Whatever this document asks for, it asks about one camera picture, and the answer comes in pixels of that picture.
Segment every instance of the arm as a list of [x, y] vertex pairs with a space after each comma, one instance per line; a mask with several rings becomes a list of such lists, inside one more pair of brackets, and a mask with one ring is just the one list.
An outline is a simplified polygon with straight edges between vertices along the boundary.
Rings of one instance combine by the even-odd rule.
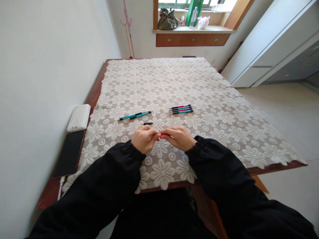
[[168, 140], [175, 147], [186, 146], [181, 150], [189, 156], [189, 163], [206, 194], [216, 201], [230, 238], [278, 235], [317, 238], [313, 225], [301, 214], [278, 201], [267, 199], [231, 150], [213, 139], [200, 136], [193, 139], [186, 128], [174, 130], [180, 132], [169, 130], [174, 139], [170, 137]]
[[142, 161], [159, 136], [146, 125], [136, 131], [132, 142], [110, 148], [78, 176], [59, 201], [44, 210], [30, 238], [97, 237], [134, 195]]

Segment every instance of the olive green bag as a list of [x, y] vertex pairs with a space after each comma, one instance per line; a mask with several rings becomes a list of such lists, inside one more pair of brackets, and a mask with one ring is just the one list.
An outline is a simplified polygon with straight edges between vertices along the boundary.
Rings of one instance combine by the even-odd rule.
[[157, 24], [158, 30], [174, 30], [179, 26], [179, 20], [174, 17], [175, 10], [172, 11], [172, 8], [169, 9], [170, 12], [166, 8], [160, 8], [160, 20]]

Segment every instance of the hand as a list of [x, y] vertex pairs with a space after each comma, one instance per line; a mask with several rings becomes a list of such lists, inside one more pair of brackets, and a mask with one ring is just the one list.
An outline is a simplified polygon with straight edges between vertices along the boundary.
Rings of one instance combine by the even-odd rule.
[[133, 135], [132, 144], [142, 154], [147, 154], [152, 150], [156, 140], [160, 140], [159, 132], [149, 125], [141, 125]]
[[167, 127], [161, 133], [167, 133], [173, 136], [162, 135], [160, 138], [166, 139], [174, 147], [186, 152], [196, 144], [196, 140], [190, 134], [185, 126]]

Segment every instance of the cuff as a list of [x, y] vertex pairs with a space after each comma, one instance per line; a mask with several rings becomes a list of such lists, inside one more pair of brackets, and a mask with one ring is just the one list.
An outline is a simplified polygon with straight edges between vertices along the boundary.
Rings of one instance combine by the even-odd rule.
[[199, 153], [206, 147], [205, 140], [201, 136], [196, 136], [195, 140], [197, 141], [194, 147], [185, 152], [188, 157], [198, 156]]
[[124, 148], [130, 155], [132, 155], [133, 159], [136, 159], [140, 162], [142, 162], [146, 157], [145, 154], [142, 154], [138, 149], [134, 147], [134, 145], [131, 143], [131, 140], [127, 141], [124, 144]]

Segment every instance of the floor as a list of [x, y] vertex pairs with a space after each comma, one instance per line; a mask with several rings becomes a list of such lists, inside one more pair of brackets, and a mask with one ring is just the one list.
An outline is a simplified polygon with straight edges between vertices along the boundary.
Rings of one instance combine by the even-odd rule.
[[307, 167], [263, 174], [270, 199], [297, 210], [319, 235], [319, 94], [299, 83], [237, 89], [308, 162]]

